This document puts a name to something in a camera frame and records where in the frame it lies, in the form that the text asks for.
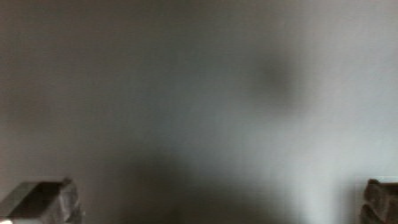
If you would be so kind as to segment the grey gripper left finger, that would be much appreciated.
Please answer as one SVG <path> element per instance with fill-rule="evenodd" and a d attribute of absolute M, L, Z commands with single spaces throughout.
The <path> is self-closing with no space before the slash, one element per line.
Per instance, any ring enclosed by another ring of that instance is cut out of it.
<path fill-rule="evenodd" d="M 0 224 L 84 224 L 75 182 L 24 182 L 0 200 Z"/>

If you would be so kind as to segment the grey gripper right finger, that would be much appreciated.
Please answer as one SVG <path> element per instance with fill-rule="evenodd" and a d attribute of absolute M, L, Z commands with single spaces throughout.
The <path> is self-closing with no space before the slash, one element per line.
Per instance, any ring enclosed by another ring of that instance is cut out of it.
<path fill-rule="evenodd" d="M 369 180 L 360 219 L 361 224 L 398 224 L 398 182 Z"/>

